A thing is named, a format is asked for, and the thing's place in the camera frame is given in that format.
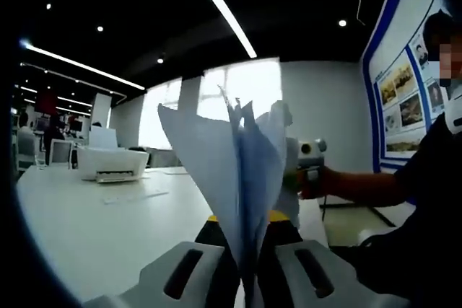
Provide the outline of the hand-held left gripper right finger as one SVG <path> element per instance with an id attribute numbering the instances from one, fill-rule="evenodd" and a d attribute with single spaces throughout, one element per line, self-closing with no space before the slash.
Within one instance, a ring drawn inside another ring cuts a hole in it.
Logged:
<path id="1" fill-rule="evenodd" d="M 259 307 L 407 307 L 408 301 L 379 294 L 357 280 L 348 262 L 315 240 L 302 239 L 277 211 L 258 264 Z"/>

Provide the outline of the person's right hand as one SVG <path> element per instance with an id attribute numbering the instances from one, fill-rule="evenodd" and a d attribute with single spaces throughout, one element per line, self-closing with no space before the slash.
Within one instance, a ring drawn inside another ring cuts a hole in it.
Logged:
<path id="1" fill-rule="evenodd" d="M 304 200 L 326 197 L 341 197 L 344 174 L 328 167 L 318 167 L 300 173 L 300 197 Z"/>

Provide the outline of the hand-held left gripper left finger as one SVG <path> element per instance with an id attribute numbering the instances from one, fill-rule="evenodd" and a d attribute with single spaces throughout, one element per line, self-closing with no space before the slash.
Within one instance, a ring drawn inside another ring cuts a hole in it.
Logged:
<path id="1" fill-rule="evenodd" d="M 222 230 L 208 220 L 194 242 L 180 242 L 141 269 L 139 281 L 118 295 L 83 307 L 233 307 L 239 275 Z"/>

